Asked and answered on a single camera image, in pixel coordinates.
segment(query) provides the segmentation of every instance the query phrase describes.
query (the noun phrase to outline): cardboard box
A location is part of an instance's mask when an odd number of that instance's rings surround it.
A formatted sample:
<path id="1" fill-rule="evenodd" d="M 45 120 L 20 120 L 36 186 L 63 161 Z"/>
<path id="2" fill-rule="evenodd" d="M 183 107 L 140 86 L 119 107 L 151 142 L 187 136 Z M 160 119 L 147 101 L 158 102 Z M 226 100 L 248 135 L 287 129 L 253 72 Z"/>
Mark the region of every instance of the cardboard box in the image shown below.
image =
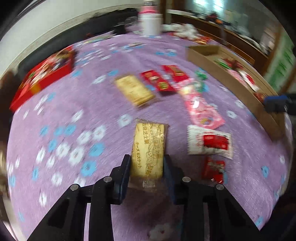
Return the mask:
<path id="1" fill-rule="evenodd" d="M 65 48 L 65 50 L 72 51 L 73 48 L 72 46 L 69 46 Z M 11 102 L 9 108 L 11 111 L 15 112 L 23 103 L 25 103 L 33 95 L 40 92 L 41 90 L 43 90 L 53 82 L 59 80 L 60 78 L 64 77 L 65 75 L 71 73 L 73 70 L 74 54 L 71 54 L 70 59 L 66 62 L 64 66 L 46 75 L 43 79 L 39 80 L 33 85 L 25 84 L 30 74 L 38 70 L 46 60 L 47 59 L 36 65 L 33 69 L 29 71 L 29 73 L 27 73 Z"/>
<path id="2" fill-rule="evenodd" d="M 240 62 L 244 70 L 253 78 L 262 93 L 268 96 L 277 95 L 274 89 L 247 62 L 229 49 L 218 45 L 191 46 L 187 48 L 187 60 L 207 71 L 227 87 L 253 113 L 272 140 L 281 138 L 284 134 L 284 114 L 269 114 L 262 103 L 253 95 L 254 91 L 245 87 L 215 60 L 218 58 L 233 58 Z"/>

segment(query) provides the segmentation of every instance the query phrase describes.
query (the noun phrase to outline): red gift box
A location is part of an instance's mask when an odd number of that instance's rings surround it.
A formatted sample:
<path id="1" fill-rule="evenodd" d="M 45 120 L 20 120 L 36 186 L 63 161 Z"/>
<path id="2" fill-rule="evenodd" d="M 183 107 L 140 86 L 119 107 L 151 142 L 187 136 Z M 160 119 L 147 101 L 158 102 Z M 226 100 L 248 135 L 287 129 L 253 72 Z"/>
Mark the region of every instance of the red gift box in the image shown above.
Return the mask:
<path id="1" fill-rule="evenodd" d="M 180 70 L 176 65 L 163 65 L 163 70 L 170 76 L 172 76 L 172 79 L 175 82 L 189 79 L 189 76 L 186 75 L 182 70 Z"/>
<path id="2" fill-rule="evenodd" d="M 73 51 L 73 48 L 71 46 L 65 48 L 64 50 L 67 51 Z M 67 60 L 65 65 L 62 67 L 56 69 L 55 71 L 47 74 L 44 78 L 40 79 L 33 85 L 30 83 L 27 83 L 27 80 L 29 76 L 37 71 L 46 61 L 48 58 L 38 65 L 36 65 L 34 68 L 32 68 L 29 73 L 25 76 L 24 80 L 22 81 L 20 87 L 18 88 L 12 102 L 10 105 L 10 110 L 15 112 L 23 103 L 25 103 L 28 99 L 30 99 L 34 94 L 40 92 L 53 82 L 59 80 L 60 78 L 64 77 L 65 75 L 69 74 L 73 70 L 74 65 L 74 53 L 70 54 L 70 58 Z"/>
<path id="3" fill-rule="evenodd" d="M 159 73 L 154 70 L 146 71 L 141 73 L 141 76 L 158 91 L 175 91 L 170 84 L 164 80 Z"/>

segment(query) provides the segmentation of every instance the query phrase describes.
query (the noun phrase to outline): red snack package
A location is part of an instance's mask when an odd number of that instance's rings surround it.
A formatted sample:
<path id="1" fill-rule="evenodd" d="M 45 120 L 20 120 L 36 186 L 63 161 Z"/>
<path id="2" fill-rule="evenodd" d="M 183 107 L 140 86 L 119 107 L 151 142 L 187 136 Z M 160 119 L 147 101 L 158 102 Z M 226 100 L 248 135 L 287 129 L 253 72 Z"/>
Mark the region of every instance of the red snack package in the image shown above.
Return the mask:
<path id="1" fill-rule="evenodd" d="M 163 70 L 171 75 L 175 82 L 189 79 L 189 76 L 180 70 L 176 65 L 163 65 Z"/>
<path id="2" fill-rule="evenodd" d="M 212 180 L 223 184 L 223 173 L 225 172 L 224 161 L 213 161 L 206 156 L 202 179 Z"/>
<path id="3" fill-rule="evenodd" d="M 141 73 L 141 76 L 158 91 L 175 91 L 170 84 L 164 80 L 159 73 L 154 70 L 146 71 Z"/>
<path id="4" fill-rule="evenodd" d="M 217 136 L 217 135 L 204 135 L 204 146 L 212 147 L 217 149 L 228 149 L 228 140 L 226 137 Z"/>

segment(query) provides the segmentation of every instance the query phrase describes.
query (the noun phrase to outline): white snack package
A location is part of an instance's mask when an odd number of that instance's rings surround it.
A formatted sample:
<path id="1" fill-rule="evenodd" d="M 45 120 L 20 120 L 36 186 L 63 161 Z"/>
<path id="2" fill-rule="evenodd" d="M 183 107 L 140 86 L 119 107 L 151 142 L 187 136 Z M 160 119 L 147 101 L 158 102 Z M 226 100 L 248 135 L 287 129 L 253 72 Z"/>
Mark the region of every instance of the white snack package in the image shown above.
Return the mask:
<path id="1" fill-rule="evenodd" d="M 217 135 L 226 137 L 228 140 L 228 149 L 209 148 L 204 146 L 204 135 Z M 187 142 L 189 155 L 219 155 L 233 159 L 233 147 L 230 133 L 201 128 L 195 125 L 187 126 Z"/>

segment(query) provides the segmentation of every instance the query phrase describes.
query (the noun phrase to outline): red box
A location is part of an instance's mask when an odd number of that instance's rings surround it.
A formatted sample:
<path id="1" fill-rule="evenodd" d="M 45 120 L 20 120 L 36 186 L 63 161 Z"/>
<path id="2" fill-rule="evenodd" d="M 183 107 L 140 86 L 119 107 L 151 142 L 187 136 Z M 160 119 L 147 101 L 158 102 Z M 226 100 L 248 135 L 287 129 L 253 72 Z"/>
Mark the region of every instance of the red box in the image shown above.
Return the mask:
<path id="1" fill-rule="evenodd" d="M 228 150 L 228 140 L 226 137 L 217 135 L 204 135 L 204 146 L 217 149 Z"/>
<path id="2" fill-rule="evenodd" d="M 175 82 L 189 79 L 189 76 L 180 70 L 176 65 L 163 65 L 163 70 L 171 75 Z"/>
<path id="3" fill-rule="evenodd" d="M 159 73 L 154 70 L 146 71 L 141 73 L 141 76 L 158 91 L 175 91 L 173 87 L 170 86 L 169 82 L 164 80 Z"/>
<path id="4" fill-rule="evenodd" d="M 65 48 L 65 50 L 71 51 L 73 50 L 73 48 L 69 46 Z M 72 53 L 70 56 L 70 59 L 66 62 L 65 65 L 53 71 L 52 73 L 48 74 L 43 79 L 39 80 L 37 83 L 33 85 L 26 84 L 26 81 L 28 77 L 31 75 L 31 73 L 38 70 L 46 60 L 47 59 L 45 59 L 38 65 L 36 65 L 34 68 L 32 68 L 29 71 L 29 73 L 27 73 L 20 87 L 18 88 L 15 96 L 13 97 L 13 100 L 9 108 L 10 110 L 15 112 L 23 103 L 25 103 L 28 99 L 30 99 L 34 94 L 40 92 L 41 90 L 43 90 L 53 82 L 59 80 L 60 78 L 64 77 L 65 75 L 71 73 L 73 70 L 74 54 Z"/>

